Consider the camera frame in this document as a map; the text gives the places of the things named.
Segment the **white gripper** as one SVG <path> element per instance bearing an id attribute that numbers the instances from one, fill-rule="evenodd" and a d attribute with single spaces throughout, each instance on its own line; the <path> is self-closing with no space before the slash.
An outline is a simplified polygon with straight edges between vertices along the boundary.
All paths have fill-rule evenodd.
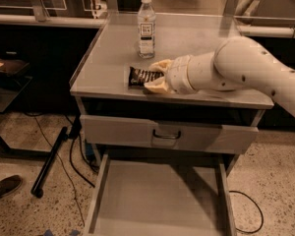
<path id="1" fill-rule="evenodd" d="M 169 94 L 194 94 L 197 91 L 191 86 L 188 78 L 188 66 L 191 55 L 180 56 L 173 61 L 170 59 L 152 63 L 148 69 L 165 75 L 154 81 L 144 83 L 146 89 L 154 93 Z"/>

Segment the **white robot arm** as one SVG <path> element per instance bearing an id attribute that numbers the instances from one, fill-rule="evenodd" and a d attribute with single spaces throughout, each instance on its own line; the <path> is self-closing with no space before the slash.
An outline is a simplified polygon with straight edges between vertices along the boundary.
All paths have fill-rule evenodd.
<path id="1" fill-rule="evenodd" d="M 230 37 L 210 53 L 161 60 L 148 69 L 162 74 L 160 78 L 144 84 L 154 93 L 256 89 L 295 117 L 295 70 L 246 36 Z"/>

